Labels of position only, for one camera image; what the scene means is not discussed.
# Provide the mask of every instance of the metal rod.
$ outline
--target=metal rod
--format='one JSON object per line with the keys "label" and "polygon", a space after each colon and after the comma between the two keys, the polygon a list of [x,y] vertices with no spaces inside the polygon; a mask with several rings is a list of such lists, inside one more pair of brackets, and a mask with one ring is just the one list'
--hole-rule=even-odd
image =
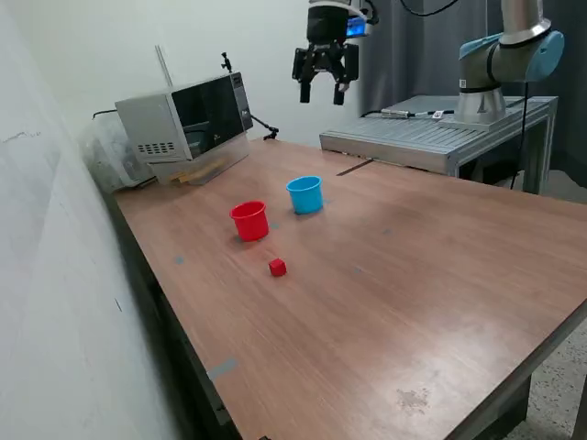
{"label": "metal rod", "polygon": [[157,58],[159,59],[159,64],[161,65],[161,69],[163,70],[165,82],[167,83],[168,87],[173,87],[172,76],[169,73],[169,69],[167,68],[167,62],[165,62],[165,56],[163,55],[163,50],[161,49],[161,46],[159,44],[155,46],[155,51],[157,52]]}

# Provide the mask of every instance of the red cube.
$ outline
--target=red cube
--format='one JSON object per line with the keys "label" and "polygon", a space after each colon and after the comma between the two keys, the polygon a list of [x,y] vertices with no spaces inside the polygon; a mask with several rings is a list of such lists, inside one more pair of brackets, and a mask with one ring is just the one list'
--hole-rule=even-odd
{"label": "red cube", "polygon": [[274,277],[282,277],[285,275],[285,273],[287,273],[285,263],[279,258],[269,263],[269,270],[271,271],[271,275]]}

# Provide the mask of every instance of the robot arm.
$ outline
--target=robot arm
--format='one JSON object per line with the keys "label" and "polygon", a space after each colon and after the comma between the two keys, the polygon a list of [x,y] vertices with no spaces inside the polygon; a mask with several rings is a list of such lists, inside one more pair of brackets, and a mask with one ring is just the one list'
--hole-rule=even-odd
{"label": "robot arm", "polygon": [[[361,8],[363,3],[371,11]],[[371,0],[310,1],[310,45],[308,49],[297,49],[293,62],[293,78],[300,83],[302,103],[310,102],[314,78],[320,72],[330,72],[336,82],[334,104],[344,104],[344,93],[352,81],[359,79],[359,46],[346,44],[346,40],[369,35],[378,22],[377,8]]]}
{"label": "robot arm", "polygon": [[[301,85],[302,103],[310,102],[311,82],[320,72],[334,76],[337,105],[344,103],[349,84],[359,79],[359,47],[345,42],[369,35],[379,22],[373,2],[364,2],[371,12],[361,8],[361,3],[310,1],[310,45],[296,51],[293,63],[293,78]],[[503,34],[472,41],[460,49],[460,104],[455,117],[463,122],[488,123],[503,117],[502,83],[541,81],[559,65],[564,37],[552,30],[550,21],[543,17],[542,0],[502,0],[502,11]]]}
{"label": "robot arm", "polygon": [[502,0],[504,33],[460,48],[460,102],[455,117],[489,124],[505,116],[502,83],[536,83],[557,68],[564,36],[543,16],[542,0]]}

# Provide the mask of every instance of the red cup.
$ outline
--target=red cup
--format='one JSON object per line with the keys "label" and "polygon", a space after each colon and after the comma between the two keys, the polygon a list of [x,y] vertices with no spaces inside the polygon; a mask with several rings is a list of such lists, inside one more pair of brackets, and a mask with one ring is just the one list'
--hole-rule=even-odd
{"label": "red cup", "polygon": [[255,200],[240,204],[230,211],[242,241],[257,241],[269,234],[265,203]]}

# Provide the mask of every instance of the gray curtain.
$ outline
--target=gray curtain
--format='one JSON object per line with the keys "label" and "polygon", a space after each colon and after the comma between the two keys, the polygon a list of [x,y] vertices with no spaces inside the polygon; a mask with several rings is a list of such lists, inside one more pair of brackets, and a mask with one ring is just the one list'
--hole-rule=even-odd
{"label": "gray curtain", "polygon": [[[381,24],[363,41],[361,110],[394,105],[417,94],[459,93],[459,48],[474,39],[503,30],[500,0],[461,0],[451,9],[426,18],[411,16],[399,0],[375,0]],[[448,0],[406,0],[414,10],[431,11]],[[531,95],[560,97],[552,167],[564,170],[587,187],[587,2],[544,0],[545,15],[565,34],[567,48],[555,74],[531,84]],[[522,94],[520,84],[504,92]],[[516,143],[501,148],[503,160],[515,161]]]}

